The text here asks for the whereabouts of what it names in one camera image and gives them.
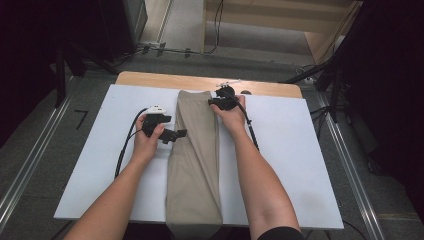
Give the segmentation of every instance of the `person's left hand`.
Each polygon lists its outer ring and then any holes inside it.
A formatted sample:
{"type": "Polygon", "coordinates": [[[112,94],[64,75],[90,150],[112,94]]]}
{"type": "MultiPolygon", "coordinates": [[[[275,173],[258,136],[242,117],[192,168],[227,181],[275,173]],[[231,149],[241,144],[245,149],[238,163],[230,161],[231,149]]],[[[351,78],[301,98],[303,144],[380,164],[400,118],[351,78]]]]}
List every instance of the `person's left hand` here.
{"type": "Polygon", "coordinates": [[[143,126],[144,119],[146,119],[146,114],[141,115],[135,123],[136,131],[138,132],[134,136],[134,150],[131,159],[134,161],[141,161],[141,163],[147,165],[155,156],[158,139],[163,133],[165,126],[163,123],[157,125],[152,136],[147,137],[143,131],[139,131],[143,126]]]}

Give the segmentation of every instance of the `hand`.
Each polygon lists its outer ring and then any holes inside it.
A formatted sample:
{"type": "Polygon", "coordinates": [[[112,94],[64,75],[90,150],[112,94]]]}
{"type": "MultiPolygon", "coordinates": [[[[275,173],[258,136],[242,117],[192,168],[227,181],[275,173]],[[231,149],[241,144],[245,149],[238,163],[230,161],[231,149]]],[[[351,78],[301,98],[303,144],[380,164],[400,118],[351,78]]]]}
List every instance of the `hand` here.
{"type": "Polygon", "coordinates": [[[144,165],[147,165],[155,156],[158,139],[163,133],[165,126],[162,123],[157,125],[149,138],[141,131],[144,119],[146,119],[146,114],[141,115],[135,123],[136,131],[138,132],[134,136],[134,150],[131,159],[141,161],[144,165]]]}
{"type": "MultiPolygon", "coordinates": [[[[239,103],[243,106],[243,108],[246,109],[245,97],[243,95],[238,95],[236,97],[238,98],[239,103]]],[[[237,131],[245,131],[245,117],[238,106],[229,111],[222,111],[215,104],[211,104],[211,109],[222,119],[222,123],[231,134],[234,134],[237,131]]]]}

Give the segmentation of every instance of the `person's right arm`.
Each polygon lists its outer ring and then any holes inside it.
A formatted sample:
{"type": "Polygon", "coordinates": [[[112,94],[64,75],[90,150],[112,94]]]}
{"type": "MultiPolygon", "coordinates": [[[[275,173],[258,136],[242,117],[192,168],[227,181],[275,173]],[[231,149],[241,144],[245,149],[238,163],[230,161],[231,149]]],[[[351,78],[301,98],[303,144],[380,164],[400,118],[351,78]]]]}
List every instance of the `person's right arm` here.
{"type": "MultiPolygon", "coordinates": [[[[238,96],[245,107],[244,96],[238,96]]],[[[293,205],[274,170],[259,153],[245,130],[245,118],[238,107],[221,111],[212,110],[222,119],[236,148],[240,188],[246,207],[252,239],[280,226],[300,231],[293,205]]]]}

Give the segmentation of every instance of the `person's left arm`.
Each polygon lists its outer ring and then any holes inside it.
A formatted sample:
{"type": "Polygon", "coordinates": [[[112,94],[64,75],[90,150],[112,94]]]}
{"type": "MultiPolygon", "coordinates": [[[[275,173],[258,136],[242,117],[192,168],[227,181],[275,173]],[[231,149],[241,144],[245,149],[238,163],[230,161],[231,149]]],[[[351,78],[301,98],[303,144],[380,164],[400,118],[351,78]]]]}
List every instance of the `person's left arm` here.
{"type": "MultiPolygon", "coordinates": [[[[145,115],[137,120],[136,130],[141,129],[144,119],[145,115]]],[[[135,135],[134,151],[128,165],[83,214],[65,239],[122,239],[141,174],[154,157],[163,130],[164,126],[160,124],[150,138],[143,131],[135,135]]]]}

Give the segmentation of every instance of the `fabric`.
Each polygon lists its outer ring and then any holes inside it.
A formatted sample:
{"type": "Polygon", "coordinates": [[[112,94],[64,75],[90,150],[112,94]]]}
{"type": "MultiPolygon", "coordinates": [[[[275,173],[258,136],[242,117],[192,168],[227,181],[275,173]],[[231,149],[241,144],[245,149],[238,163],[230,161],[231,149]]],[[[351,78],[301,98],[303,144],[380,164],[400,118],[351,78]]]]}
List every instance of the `fabric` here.
{"type": "Polygon", "coordinates": [[[304,240],[302,234],[291,227],[276,227],[264,232],[258,240],[304,240]]]}
{"type": "Polygon", "coordinates": [[[166,224],[177,240],[207,239],[222,225],[219,137],[210,92],[180,91],[175,129],[187,129],[168,160],[166,224]]]}

